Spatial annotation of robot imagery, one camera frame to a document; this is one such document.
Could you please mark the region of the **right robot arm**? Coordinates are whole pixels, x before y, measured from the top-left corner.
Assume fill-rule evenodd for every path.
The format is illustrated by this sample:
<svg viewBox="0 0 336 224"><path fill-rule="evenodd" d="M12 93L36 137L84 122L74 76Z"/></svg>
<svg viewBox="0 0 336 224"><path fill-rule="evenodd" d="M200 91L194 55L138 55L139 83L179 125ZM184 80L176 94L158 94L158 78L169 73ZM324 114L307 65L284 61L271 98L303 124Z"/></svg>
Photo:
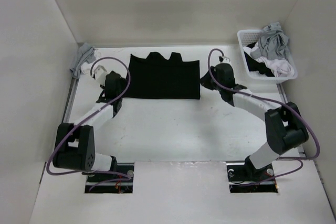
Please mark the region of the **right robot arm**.
<svg viewBox="0 0 336 224"><path fill-rule="evenodd" d="M223 101L249 112L265 123L266 142L245 158L244 165L233 171L235 177L255 182L273 161L308 140L307 127L298 118L300 112L296 104L257 97L247 87L235 82L230 64L211 66L201 77L200 84L209 90L218 91Z"/></svg>

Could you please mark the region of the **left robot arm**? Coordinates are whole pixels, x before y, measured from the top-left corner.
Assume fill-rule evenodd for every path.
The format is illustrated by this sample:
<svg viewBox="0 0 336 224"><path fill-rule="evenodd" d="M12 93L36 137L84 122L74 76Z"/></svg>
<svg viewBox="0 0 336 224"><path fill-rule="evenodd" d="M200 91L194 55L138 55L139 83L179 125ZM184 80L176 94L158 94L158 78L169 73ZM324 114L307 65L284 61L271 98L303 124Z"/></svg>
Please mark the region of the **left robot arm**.
<svg viewBox="0 0 336 224"><path fill-rule="evenodd" d="M95 132L113 119L122 107L122 95L129 78L112 71L104 78L93 108L73 123L61 123L57 129L54 155L51 163L55 168L84 173L99 172L106 181L118 175L117 159L96 152Z"/></svg>

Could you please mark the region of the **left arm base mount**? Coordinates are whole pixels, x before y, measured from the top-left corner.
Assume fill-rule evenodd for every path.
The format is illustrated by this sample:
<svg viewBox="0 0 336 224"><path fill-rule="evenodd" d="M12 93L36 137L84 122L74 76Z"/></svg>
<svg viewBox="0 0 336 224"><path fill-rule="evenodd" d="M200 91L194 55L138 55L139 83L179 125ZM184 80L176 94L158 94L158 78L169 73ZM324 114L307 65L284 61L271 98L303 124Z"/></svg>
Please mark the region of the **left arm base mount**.
<svg viewBox="0 0 336 224"><path fill-rule="evenodd" d="M86 175L85 194L131 194L133 193L135 163L119 163L116 174L82 173Z"/></svg>

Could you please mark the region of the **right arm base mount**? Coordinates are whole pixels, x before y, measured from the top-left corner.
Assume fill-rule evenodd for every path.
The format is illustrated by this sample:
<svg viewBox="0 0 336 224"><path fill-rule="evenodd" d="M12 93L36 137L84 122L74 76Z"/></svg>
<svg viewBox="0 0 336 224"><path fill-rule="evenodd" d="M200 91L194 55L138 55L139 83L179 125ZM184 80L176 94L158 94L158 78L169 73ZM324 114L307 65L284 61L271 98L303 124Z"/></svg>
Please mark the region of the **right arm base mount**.
<svg viewBox="0 0 336 224"><path fill-rule="evenodd" d="M276 180L273 178L265 181L274 175L271 164L257 170L252 175L248 175L243 163L229 163L227 165L230 193L277 193Z"/></svg>

